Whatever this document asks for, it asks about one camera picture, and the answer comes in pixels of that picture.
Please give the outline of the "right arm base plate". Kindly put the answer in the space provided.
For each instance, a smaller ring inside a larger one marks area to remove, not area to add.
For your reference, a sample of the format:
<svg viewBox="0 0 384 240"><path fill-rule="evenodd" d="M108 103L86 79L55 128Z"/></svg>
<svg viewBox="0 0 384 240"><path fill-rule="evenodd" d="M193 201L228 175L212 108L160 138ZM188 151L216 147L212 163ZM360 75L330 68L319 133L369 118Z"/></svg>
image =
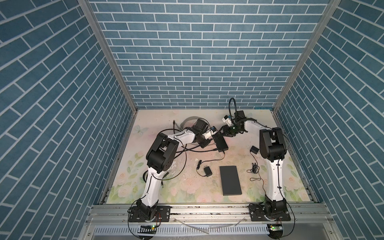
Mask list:
<svg viewBox="0 0 384 240"><path fill-rule="evenodd" d="M270 205L250 204L248 209L252 222L287 222L291 220L287 206L274 208Z"/></svg>

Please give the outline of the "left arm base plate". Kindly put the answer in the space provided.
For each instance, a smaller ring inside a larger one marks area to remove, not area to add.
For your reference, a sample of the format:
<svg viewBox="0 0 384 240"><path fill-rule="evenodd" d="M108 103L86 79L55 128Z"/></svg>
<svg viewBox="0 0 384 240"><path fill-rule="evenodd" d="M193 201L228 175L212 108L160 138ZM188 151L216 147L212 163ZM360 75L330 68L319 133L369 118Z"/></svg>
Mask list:
<svg viewBox="0 0 384 240"><path fill-rule="evenodd" d="M130 223L154 222L156 217L160 217L161 222L169 222L171 207L170 206L133 206L128 210Z"/></svg>

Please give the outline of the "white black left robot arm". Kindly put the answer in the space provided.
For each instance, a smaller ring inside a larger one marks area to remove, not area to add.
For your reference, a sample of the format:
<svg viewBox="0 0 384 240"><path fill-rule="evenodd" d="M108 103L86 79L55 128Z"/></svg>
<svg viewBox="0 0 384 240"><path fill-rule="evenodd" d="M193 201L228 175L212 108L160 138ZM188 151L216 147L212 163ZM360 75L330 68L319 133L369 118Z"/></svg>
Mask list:
<svg viewBox="0 0 384 240"><path fill-rule="evenodd" d="M193 126L174 134L158 133L146 155L148 166L146 187L143 196L137 200L137 207L142 213L152 215L156 212L161 183L167 180L166 171L172 166L178 148L184 148L184 154L187 153L187 144L196 143L205 148L217 132L215 127L198 118Z"/></svg>

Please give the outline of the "black power adapter with cord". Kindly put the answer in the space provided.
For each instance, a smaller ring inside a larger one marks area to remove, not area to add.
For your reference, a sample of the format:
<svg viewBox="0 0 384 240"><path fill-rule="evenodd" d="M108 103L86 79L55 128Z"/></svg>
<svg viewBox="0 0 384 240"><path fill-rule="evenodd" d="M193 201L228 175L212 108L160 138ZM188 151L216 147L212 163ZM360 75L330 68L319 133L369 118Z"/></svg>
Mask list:
<svg viewBox="0 0 384 240"><path fill-rule="evenodd" d="M197 171L198 175L201 176L201 177L210 177L213 173L212 173L212 170L211 170L211 168L209 166L206 166L206 167L203 168L205 175L202 175L202 174L199 173L199 169L201 168L202 164L221 161L221 160L223 160L225 158L225 156L226 156L225 152L223 152L223 156L218 158L218 159L205 160L205 161L199 160L198 164L197 164L197 168L196 168L196 171Z"/></svg>

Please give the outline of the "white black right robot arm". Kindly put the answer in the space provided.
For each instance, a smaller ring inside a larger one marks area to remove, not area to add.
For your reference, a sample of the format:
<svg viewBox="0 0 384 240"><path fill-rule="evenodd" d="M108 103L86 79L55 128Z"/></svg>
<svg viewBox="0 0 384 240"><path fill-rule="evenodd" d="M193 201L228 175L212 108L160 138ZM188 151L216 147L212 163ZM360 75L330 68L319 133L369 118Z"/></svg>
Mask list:
<svg viewBox="0 0 384 240"><path fill-rule="evenodd" d="M222 121L225 125L221 130L225 137L250 133L259 139L256 148L266 159L268 170L269 187L265 194L265 213L286 212L287 200L282 190L282 168L287 147L282 129L262 125L253 118L247 118L243 111L235 112L234 116L226 115Z"/></svg>

